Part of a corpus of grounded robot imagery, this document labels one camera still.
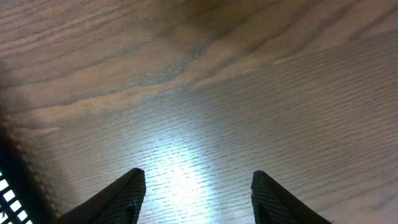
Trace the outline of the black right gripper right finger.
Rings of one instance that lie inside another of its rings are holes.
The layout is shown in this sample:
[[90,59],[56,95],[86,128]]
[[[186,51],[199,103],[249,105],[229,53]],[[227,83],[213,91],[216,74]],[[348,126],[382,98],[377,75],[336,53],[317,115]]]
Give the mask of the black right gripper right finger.
[[251,190],[256,224],[331,224],[262,170],[253,173]]

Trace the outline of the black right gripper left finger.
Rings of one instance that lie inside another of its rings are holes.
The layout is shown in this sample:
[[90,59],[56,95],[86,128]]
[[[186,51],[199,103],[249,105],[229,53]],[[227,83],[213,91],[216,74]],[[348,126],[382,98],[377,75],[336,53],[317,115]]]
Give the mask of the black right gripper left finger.
[[145,173],[133,168],[86,202],[58,217],[54,223],[136,224],[145,194]]

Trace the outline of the dark green perforated plastic basket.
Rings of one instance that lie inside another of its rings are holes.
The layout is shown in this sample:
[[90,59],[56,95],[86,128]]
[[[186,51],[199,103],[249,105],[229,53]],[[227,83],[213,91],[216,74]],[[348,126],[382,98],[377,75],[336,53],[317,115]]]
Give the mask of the dark green perforated plastic basket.
[[55,212],[24,156],[1,128],[1,223],[52,223],[54,219]]

